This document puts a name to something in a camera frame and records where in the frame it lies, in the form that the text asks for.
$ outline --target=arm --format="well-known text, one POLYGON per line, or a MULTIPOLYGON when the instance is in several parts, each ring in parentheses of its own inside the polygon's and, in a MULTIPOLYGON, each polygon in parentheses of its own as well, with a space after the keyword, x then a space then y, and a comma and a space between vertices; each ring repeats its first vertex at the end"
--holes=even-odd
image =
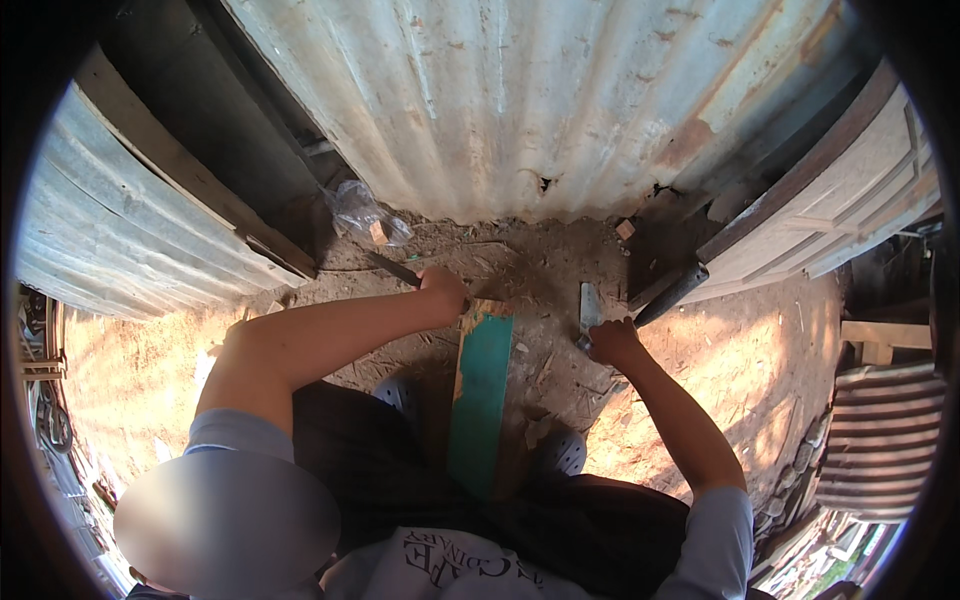
POLYGON ((456 322, 468 294, 463 281, 440 267, 421 276, 415 292, 314 304, 240 325, 224 342, 197 414, 234 408, 293 435, 297 388, 395 339, 456 322))
POLYGON ((619 369, 646 403, 663 444, 690 484, 694 499, 723 486, 747 490, 743 468, 723 433, 700 404, 650 356, 629 317, 593 327, 590 339, 593 359, 619 369))

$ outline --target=green painted wood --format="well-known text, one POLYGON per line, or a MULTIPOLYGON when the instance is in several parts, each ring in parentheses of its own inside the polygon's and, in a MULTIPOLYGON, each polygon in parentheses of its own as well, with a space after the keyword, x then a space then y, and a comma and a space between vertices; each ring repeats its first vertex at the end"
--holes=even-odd
POLYGON ((513 310, 494 300, 477 300, 461 323, 446 468, 482 499, 493 488, 513 333, 513 310))

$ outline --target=right hand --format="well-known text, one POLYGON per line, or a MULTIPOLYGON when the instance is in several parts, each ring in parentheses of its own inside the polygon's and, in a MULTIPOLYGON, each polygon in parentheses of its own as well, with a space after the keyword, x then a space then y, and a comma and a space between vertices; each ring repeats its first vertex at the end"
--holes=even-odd
POLYGON ((593 342, 589 351, 590 358, 621 371, 623 371, 622 365, 629 364, 639 352, 644 351, 643 345, 636 336, 634 320, 630 317, 624 317, 623 321, 604 321, 596 327, 591 327, 589 334, 593 342))
POLYGON ((420 289, 436 298, 438 319, 447 325, 456 323, 469 296, 460 276, 444 267, 427 267, 417 277, 421 279, 420 289))

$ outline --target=person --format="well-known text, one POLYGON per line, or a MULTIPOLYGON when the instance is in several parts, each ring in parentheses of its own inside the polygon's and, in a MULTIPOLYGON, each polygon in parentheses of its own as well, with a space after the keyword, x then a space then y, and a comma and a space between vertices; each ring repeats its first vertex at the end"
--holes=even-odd
MULTIPOLYGON (((295 462, 330 490, 341 535, 338 560, 318 573, 319 586, 313 582, 318 597, 744 597, 753 511, 741 466, 707 413, 647 353, 629 318, 590 330, 591 357, 626 375, 646 403, 693 491, 689 509, 638 485, 576 474, 582 460, 570 468, 549 456, 516 497, 477 500, 426 465, 404 418, 407 388, 394 386, 402 397, 388 404, 323 382, 393 340, 457 321, 468 297, 463 281, 440 267, 419 275, 413 292, 239 325, 190 427, 184 455, 266 453, 295 462)), ((561 432, 546 445, 560 440, 552 456, 582 457, 578 435, 561 432)))

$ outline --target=corrugated metal sheet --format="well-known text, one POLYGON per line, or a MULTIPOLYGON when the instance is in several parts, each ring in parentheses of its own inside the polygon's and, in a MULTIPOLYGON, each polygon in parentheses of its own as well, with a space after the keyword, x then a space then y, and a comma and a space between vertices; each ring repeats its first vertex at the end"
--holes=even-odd
POLYGON ((36 162, 18 279, 90 312, 149 319, 306 280, 148 170, 71 85, 36 162))
POLYGON ((945 391, 931 361, 838 375, 817 501, 862 520, 906 519, 933 460, 945 391))
POLYGON ((722 186, 858 68, 839 0, 224 3, 378 200, 462 224, 722 186))

